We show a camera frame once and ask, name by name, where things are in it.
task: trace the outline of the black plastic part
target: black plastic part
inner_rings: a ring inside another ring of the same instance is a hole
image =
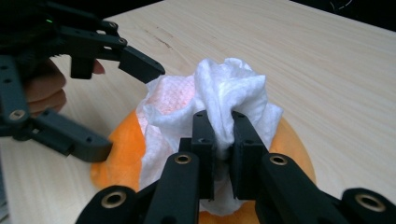
[[[143,83],[148,83],[159,75],[165,74],[160,63],[130,46],[121,53],[119,69]]]
[[[256,201],[260,223],[348,223],[291,158],[265,154],[260,176],[264,191]],[[271,203],[275,209],[266,217],[265,208]]]
[[[233,112],[233,121],[234,143],[230,165],[233,196],[239,200],[255,200],[260,189],[262,155],[268,150],[248,117]]]
[[[135,213],[137,214],[137,223],[143,223],[143,221],[145,220],[146,213],[149,210],[149,206],[151,204],[151,200],[154,196],[157,186],[158,180],[137,192],[136,196],[138,200],[138,205],[135,211]]]
[[[192,121],[191,152],[200,160],[200,199],[215,199],[216,138],[206,111]]]
[[[164,74],[163,67],[127,47],[116,23],[91,13],[46,0],[1,5],[0,136],[32,137],[64,155],[104,161],[111,149],[105,138],[51,112],[31,119],[22,83],[39,75],[35,69],[40,63],[63,54],[72,58],[73,78],[91,78],[95,59],[120,61],[120,68],[145,83]]]
[[[105,161],[112,144],[53,110],[46,110],[27,127],[25,135],[56,151],[83,161]]]
[[[111,186],[93,196],[78,217],[77,224],[137,223],[137,197],[132,189]]]
[[[72,58],[70,77],[90,79],[92,77],[94,59]]]
[[[199,159],[178,152],[166,161],[144,223],[198,223]]]
[[[108,18],[138,7],[144,7],[149,4],[160,2],[161,0],[98,0],[95,4],[81,4],[78,0],[53,0],[70,7],[81,8],[85,11],[97,15],[99,18]]]
[[[191,138],[180,138],[180,144],[178,145],[178,151],[191,152]]]
[[[368,189],[348,189],[340,210],[350,223],[396,223],[396,206],[384,196]]]
[[[5,126],[8,130],[21,127],[30,116],[19,71],[9,55],[0,55],[0,115],[0,127],[4,130]]]

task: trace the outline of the screw hole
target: screw hole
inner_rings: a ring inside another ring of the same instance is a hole
[[[381,201],[370,194],[357,194],[355,200],[361,206],[374,212],[384,212],[387,208]]]
[[[115,208],[122,205],[126,200],[126,193],[123,191],[115,191],[107,194],[102,199],[102,206],[104,208]]]
[[[288,164],[288,161],[281,157],[281,156],[272,156],[270,157],[270,161],[275,164],[275,165],[286,165]]]
[[[191,161],[191,157],[189,155],[180,155],[175,158],[175,162],[178,164],[187,164]]]
[[[18,120],[25,116],[26,112],[24,110],[14,110],[9,114],[9,118],[12,120]]]

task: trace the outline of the wooden table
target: wooden table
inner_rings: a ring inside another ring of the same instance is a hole
[[[396,203],[395,33],[271,0],[165,0],[111,20],[169,75],[190,75],[203,58],[245,60],[267,75],[322,190],[365,187]],[[55,61],[68,74],[68,57]],[[147,92],[103,64],[105,76],[68,80],[62,114],[108,135]],[[32,141],[0,147],[13,223],[73,223],[97,191],[88,163]]]

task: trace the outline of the crumpled tissue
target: crumpled tissue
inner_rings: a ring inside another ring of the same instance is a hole
[[[233,198],[228,175],[229,146],[233,143],[232,111],[245,114],[267,148],[283,110],[268,103],[265,76],[235,58],[217,64],[202,60],[192,76],[161,76],[147,84],[148,95],[136,114],[145,135],[139,185],[144,188],[161,177],[168,156],[178,152],[181,137],[191,137],[192,116],[206,110],[217,139],[215,200],[201,200],[200,210],[218,216],[236,211],[243,201]]]

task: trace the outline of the metal screw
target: metal screw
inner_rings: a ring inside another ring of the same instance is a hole
[[[18,120],[23,118],[23,116],[26,114],[26,112],[24,110],[14,110],[12,111],[11,114],[9,114],[9,118],[12,120]]]
[[[374,212],[383,212],[387,209],[387,207],[381,201],[379,201],[376,197],[370,194],[357,194],[355,196],[355,200],[361,206]]]
[[[288,160],[281,156],[272,156],[270,157],[270,161],[276,165],[286,165],[288,164]]]
[[[189,155],[180,155],[175,158],[175,162],[178,164],[187,164],[191,161],[191,157]]]

